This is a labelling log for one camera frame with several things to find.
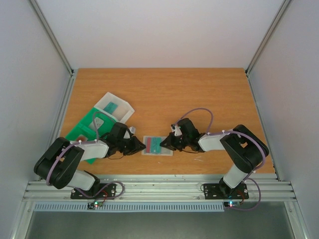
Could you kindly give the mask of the beige card holder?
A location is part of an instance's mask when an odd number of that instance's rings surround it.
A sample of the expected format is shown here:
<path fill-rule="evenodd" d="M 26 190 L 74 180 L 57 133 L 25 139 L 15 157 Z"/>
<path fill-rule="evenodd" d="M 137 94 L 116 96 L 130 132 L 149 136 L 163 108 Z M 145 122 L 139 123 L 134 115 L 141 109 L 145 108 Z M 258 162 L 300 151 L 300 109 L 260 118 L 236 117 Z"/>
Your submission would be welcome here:
<path fill-rule="evenodd" d="M 143 144 L 146 148 L 142 150 L 142 155 L 173 156 L 172 150 L 160 146 L 164 140 L 165 136 L 144 136 Z"/>

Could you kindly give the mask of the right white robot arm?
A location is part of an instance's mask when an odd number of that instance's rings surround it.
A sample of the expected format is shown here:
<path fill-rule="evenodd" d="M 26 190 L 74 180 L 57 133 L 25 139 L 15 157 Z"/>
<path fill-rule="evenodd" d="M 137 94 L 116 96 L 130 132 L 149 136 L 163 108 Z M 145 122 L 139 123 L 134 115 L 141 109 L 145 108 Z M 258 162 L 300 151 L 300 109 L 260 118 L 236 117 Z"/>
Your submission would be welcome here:
<path fill-rule="evenodd" d="M 172 151 L 183 151 L 189 147 L 197 153 L 214 150 L 227 152 L 233 165 L 214 189 L 222 199 L 236 194 L 242 181 L 262 167 L 269 155 L 268 147 L 242 124 L 220 133 L 200 133 L 192 121 L 185 118 L 172 125 L 171 130 L 160 143 L 161 147 Z"/>

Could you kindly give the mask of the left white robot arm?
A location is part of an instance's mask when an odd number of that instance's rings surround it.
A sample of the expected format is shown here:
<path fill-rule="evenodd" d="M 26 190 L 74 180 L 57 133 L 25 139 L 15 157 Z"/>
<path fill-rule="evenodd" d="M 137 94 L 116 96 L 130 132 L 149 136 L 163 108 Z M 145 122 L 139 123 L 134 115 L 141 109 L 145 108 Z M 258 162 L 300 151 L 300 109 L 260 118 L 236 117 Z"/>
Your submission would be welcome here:
<path fill-rule="evenodd" d="M 36 162 L 33 171 L 46 181 L 47 186 L 70 187 L 85 198 L 96 198 L 108 184 L 103 186 L 94 174 L 78 170 L 79 163 L 93 158 L 110 158 L 117 152 L 130 156 L 143 151 L 146 146 L 134 133 L 134 127 L 117 122 L 109 132 L 92 141 L 69 141 L 59 137 Z"/>

